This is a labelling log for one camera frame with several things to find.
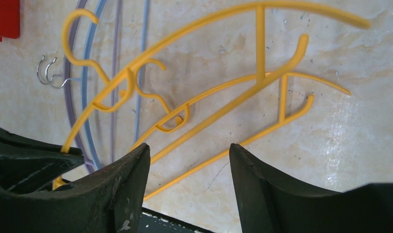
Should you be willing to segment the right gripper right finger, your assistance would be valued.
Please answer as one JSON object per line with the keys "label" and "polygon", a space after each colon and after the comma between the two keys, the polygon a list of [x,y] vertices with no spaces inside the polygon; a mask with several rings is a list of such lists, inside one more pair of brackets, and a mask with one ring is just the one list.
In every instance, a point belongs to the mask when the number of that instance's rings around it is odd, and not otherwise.
{"label": "right gripper right finger", "polygon": [[245,233],[393,233],[393,183],[337,192],[301,181],[239,144],[229,159]]}

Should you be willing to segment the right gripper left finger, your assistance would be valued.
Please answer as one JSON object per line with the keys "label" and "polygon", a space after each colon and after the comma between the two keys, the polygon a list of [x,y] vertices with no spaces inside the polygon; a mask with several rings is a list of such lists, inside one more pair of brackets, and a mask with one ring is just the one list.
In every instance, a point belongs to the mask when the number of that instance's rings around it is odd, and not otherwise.
{"label": "right gripper left finger", "polygon": [[0,191],[0,233],[135,233],[149,168],[150,148],[142,143],[53,191]]}

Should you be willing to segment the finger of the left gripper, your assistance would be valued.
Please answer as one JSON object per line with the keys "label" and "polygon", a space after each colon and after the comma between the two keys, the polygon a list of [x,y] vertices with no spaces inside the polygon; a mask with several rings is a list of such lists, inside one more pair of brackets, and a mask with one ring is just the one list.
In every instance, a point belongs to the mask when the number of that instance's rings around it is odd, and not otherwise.
{"label": "finger of the left gripper", "polygon": [[82,165],[79,148],[26,138],[0,127],[0,190],[15,194],[40,191],[60,175]]}

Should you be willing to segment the yellow hanger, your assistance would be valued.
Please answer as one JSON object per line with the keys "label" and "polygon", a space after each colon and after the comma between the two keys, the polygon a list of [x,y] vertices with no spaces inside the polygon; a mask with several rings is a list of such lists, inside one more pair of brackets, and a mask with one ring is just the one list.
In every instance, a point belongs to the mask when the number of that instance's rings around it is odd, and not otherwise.
{"label": "yellow hanger", "polygon": [[[262,132],[246,139],[244,144],[249,144],[262,136],[265,136],[269,132],[278,129],[279,127],[286,125],[287,123],[299,118],[304,115],[311,108],[314,100],[314,96],[310,95],[303,109],[299,112],[294,113],[291,116],[285,115],[286,108],[286,90],[287,90],[287,79],[291,76],[293,77],[304,77],[304,74],[298,73],[294,71],[294,68],[297,64],[303,59],[306,49],[309,42],[309,36],[307,34],[303,34],[299,37],[296,51],[293,57],[282,67],[279,69],[272,71],[270,73],[265,72],[265,10],[266,8],[286,8],[292,10],[304,10],[310,13],[319,14],[325,17],[332,18],[336,21],[341,21],[348,25],[360,28],[360,29],[369,29],[371,28],[370,21],[363,19],[359,16],[353,15],[348,12],[341,11],[339,9],[335,9],[332,7],[328,7],[318,3],[311,2],[299,2],[299,1],[258,1],[258,2],[250,2],[242,5],[233,6],[231,8],[218,11],[216,13],[205,16],[195,22],[192,22],[183,28],[177,30],[176,32],[170,34],[162,41],[155,44],[153,47],[145,50],[141,55],[136,57],[132,62],[130,62],[122,71],[114,76],[113,79],[108,78],[105,74],[103,68],[100,66],[98,62],[92,59],[82,59],[79,60],[74,57],[73,52],[70,48],[68,42],[68,36],[70,33],[70,28],[75,19],[79,17],[87,17],[92,23],[97,24],[99,22],[99,18],[91,11],[78,8],[71,12],[65,19],[62,34],[61,34],[61,42],[62,47],[65,53],[66,58],[69,62],[76,66],[81,67],[93,67],[97,74],[101,77],[102,81],[105,84],[105,87],[93,98],[93,100],[84,108],[81,116],[76,120],[74,125],[71,128],[71,131],[61,147],[62,153],[69,152],[71,148],[71,144],[73,140],[76,138],[80,128],[83,124],[88,120],[91,113],[95,110],[112,113],[120,108],[122,104],[130,99],[134,92],[138,93],[142,97],[158,99],[162,106],[166,111],[166,116],[162,118],[160,121],[155,123],[145,134],[139,139],[139,142],[143,142],[150,134],[152,134],[155,130],[159,130],[167,133],[168,129],[164,128],[164,124],[175,117],[177,122],[182,125],[186,123],[190,117],[190,107],[192,104],[197,101],[217,92],[226,87],[233,86],[235,84],[239,84],[242,82],[256,80],[256,84],[244,92],[239,97],[235,98],[227,105],[219,109],[217,112],[212,114],[210,117],[193,127],[190,131],[186,132],[183,136],[178,138],[176,141],[172,142],[166,148],[162,149],[160,152],[155,154],[151,158],[151,162],[154,163],[168,153],[179,147],[184,142],[188,141],[190,138],[212,125],[215,121],[232,111],[234,108],[256,95],[258,92],[262,91],[268,85],[272,84],[275,80],[281,79],[281,97],[280,97],[280,110],[279,110],[279,120],[278,122],[271,126],[268,129],[263,130]],[[248,75],[241,78],[237,78],[235,80],[226,82],[219,86],[216,86],[208,91],[201,93],[200,95],[192,98],[189,101],[186,101],[184,104],[179,106],[174,110],[170,110],[167,106],[165,100],[157,95],[151,93],[143,92],[138,84],[137,76],[139,74],[142,66],[153,63],[157,64],[161,69],[164,69],[164,65],[159,61],[153,58],[153,55],[159,52],[161,49],[165,48],[169,44],[174,41],[180,39],[181,37],[205,26],[215,21],[224,19],[226,17],[240,14],[247,11],[254,11],[256,14],[256,54],[257,61],[256,67],[257,72],[254,75]]]}
{"label": "yellow hanger", "polygon": [[132,112],[140,114],[134,144],[147,143],[151,149],[145,205],[229,199],[232,143],[314,185],[347,189],[352,160],[345,153],[353,96],[346,69],[343,61],[306,56],[286,85],[275,80],[171,151],[166,147],[250,89],[255,80],[247,71],[232,77],[211,74],[200,82],[181,81],[179,75],[170,79],[166,73],[153,78],[155,90],[171,109],[190,103],[190,116],[176,131],[164,133],[154,128],[165,116],[156,99],[145,98],[140,107],[136,97],[129,101]]}

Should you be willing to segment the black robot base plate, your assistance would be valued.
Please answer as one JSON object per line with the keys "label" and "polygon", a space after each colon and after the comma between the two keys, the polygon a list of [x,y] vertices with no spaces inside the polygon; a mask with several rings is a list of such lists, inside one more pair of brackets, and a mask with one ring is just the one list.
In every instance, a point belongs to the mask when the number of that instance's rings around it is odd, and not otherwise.
{"label": "black robot base plate", "polygon": [[142,207],[138,233],[212,233],[200,226]]}

